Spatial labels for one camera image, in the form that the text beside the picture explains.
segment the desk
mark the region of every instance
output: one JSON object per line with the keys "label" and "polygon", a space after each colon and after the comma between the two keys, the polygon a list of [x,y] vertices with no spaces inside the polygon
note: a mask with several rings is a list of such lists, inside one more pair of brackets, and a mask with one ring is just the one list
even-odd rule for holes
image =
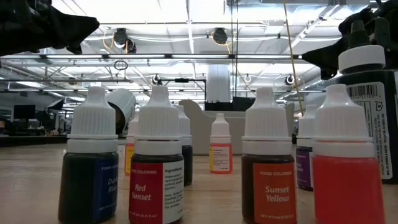
{"label": "desk", "polygon": [[[58,197],[65,144],[0,148],[1,223],[57,223]],[[193,185],[185,188],[182,223],[235,224],[241,216],[241,160],[234,157],[230,175],[210,174],[208,157],[194,157]],[[118,208],[107,224],[127,224],[129,178],[119,161]],[[384,185],[386,223],[398,220],[398,185]],[[315,224],[313,193],[297,190],[298,224]]]}

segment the dropper bottle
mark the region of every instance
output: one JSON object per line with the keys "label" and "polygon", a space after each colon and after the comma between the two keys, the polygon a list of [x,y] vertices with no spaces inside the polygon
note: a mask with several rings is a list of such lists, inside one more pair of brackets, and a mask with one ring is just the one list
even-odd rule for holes
{"label": "dropper bottle", "polygon": [[223,113],[218,113],[211,124],[209,165],[214,174],[232,173],[231,135]]}
{"label": "dropper bottle", "polygon": [[180,119],[180,134],[182,142],[182,156],[184,157],[184,187],[192,184],[193,149],[190,120],[184,113],[184,106],[175,106]]}
{"label": "dropper bottle", "polygon": [[307,105],[304,117],[298,121],[296,149],[297,185],[303,190],[313,191],[312,142],[316,105]]}
{"label": "dropper bottle", "polygon": [[130,223],[174,223],[183,215],[184,160],[178,109],[165,86],[141,107],[130,175]]}
{"label": "dropper bottle", "polygon": [[315,112],[315,216],[322,224],[384,224],[379,163],[361,106],[346,85],[326,88]]}
{"label": "dropper bottle", "polygon": [[292,138],[286,111],[272,88],[257,89],[246,111],[242,155],[242,214],[246,223],[296,224]]}
{"label": "dropper bottle", "polygon": [[63,157],[58,219],[61,223],[98,223],[110,219],[118,196],[119,156],[115,110],[105,89],[89,87],[74,110]]}
{"label": "dropper bottle", "polygon": [[136,113],[134,119],[129,122],[129,132],[126,137],[126,148],[124,153],[124,174],[130,176],[131,169],[131,157],[134,155],[134,136],[137,134],[138,130],[138,119],[139,113]]}

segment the blue label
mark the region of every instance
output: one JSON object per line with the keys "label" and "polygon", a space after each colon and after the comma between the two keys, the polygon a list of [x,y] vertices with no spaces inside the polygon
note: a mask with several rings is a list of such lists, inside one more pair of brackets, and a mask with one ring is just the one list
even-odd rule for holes
{"label": "blue label", "polygon": [[94,179],[94,219],[112,215],[118,199],[119,159],[100,160],[95,164]]}

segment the bottle label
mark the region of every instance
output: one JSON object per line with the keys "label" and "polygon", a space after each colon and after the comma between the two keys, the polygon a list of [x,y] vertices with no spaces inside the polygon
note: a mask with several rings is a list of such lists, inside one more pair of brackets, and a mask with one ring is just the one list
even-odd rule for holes
{"label": "bottle label", "polygon": [[134,155],[134,143],[126,144],[126,153],[124,157],[124,173],[130,174],[131,157]]}
{"label": "bottle label", "polygon": [[356,104],[365,109],[369,136],[373,138],[381,176],[383,179],[391,179],[390,135],[384,84],[372,82],[349,85],[348,94]]}
{"label": "bottle label", "polygon": [[254,221],[296,224],[294,163],[253,164]]}
{"label": "bottle label", "polygon": [[296,172],[297,183],[300,186],[312,187],[312,152],[300,151],[296,152]]}
{"label": "bottle label", "polygon": [[133,162],[129,219],[133,223],[166,224],[183,215],[184,161]]}
{"label": "bottle label", "polygon": [[212,171],[229,172],[232,165],[231,144],[210,144],[209,163]]}
{"label": "bottle label", "polygon": [[95,164],[93,217],[101,219],[116,210],[119,159],[100,160]]}

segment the orange label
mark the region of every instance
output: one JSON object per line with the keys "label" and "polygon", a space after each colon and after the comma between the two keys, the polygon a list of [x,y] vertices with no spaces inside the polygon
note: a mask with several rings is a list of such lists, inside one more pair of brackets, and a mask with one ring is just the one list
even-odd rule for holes
{"label": "orange label", "polygon": [[253,164],[254,221],[295,224],[294,163]]}

